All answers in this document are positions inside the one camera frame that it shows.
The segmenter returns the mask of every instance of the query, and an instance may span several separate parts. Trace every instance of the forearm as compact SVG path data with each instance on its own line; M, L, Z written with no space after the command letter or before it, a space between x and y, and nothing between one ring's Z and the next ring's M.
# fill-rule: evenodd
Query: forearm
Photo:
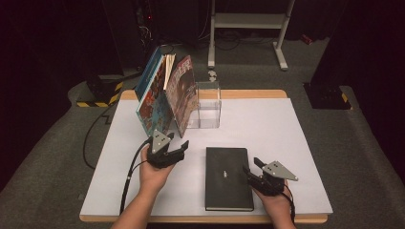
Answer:
M157 194L139 190L137 196L114 223L114 229L146 228Z

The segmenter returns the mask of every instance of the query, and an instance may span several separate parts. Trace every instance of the clear acrylic box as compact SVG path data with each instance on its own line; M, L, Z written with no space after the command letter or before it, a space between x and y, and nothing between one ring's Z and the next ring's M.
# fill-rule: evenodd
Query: clear acrylic box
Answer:
M189 129L214 129L220 127L221 88L218 81L196 82L198 108L188 120Z

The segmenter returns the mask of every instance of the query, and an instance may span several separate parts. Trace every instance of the dark background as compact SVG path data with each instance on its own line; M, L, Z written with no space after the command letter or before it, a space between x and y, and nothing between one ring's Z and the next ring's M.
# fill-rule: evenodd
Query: dark background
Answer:
M132 19L138 22L137 8L143 9L142 18L153 16L152 20L146 18L143 22L154 32L155 43L150 47L139 45L140 31L120 36L139 38L135 39L137 44L130 44L137 65L144 63L148 51L160 41L170 38L197 45L202 42L201 35L209 32L203 29L207 1L178 0L170 1L171 5L168 1L161 1L160 5L154 1L150 5L135 0L116 2L131 4ZM286 5L281 0L271 3L262 0L256 7L242 0L218 2L217 11L230 12L275 12ZM119 52L119 44L114 39L117 33L109 27L105 9L108 4L104 3L111 2L93 0L83 5L68 0L1 2L1 120L4 123L0 145L1 189L40 137L69 110L72 104L67 92L72 86L84 80L98 81L98 76L105 73L124 74L125 53ZM172 15L175 10L189 8L195 12L184 15L189 20L183 18L176 23L164 20L164 16ZM405 177L401 152L405 141L405 95L401 92L405 86L402 79L405 47L401 34L405 26L404 10L404 2L400 0L384 3L300 0L295 3L286 35L290 40L298 40L302 34L314 41L330 37L312 80L352 86L374 135L402 180ZM75 21L84 15L92 16L92 20ZM125 15L131 15L128 9ZM178 28L179 23L183 30L176 31L173 25Z

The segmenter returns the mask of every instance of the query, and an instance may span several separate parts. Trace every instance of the metal stand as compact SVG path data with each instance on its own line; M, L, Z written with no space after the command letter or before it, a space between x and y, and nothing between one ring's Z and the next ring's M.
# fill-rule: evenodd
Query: metal stand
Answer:
M251 13L216 13L215 0L211 8L211 33L209 37L208 69L215 68L215 29L216 28L245 28L245 29L279 29L280 34L273 47L283 71L288 69L281 46L291 17L295 0L289 0L288 9L283 14L251 14Z

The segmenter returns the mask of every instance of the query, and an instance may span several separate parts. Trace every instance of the human hand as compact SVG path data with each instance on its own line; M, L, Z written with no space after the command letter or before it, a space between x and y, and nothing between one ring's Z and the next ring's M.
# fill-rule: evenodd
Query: human hand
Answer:
M147 151L150 145L146 145L140 152L141 161L145 161L140 164L139 168L139 192L146 192L148 194L156 196L160 189L166 183L166 180L170 172L175 167L175 164L168 166L167 168L155 168L149 164L147 160Z
M286 181L286 187L284 187L283 193L291 198L291 192L287 188L288 183ZM288 199L283 195L277 195L275 197L265 196L258 190L252 188L256 195L260 198L267 214L270 216L275 228L295 228L294 223L290 217L290 205Z

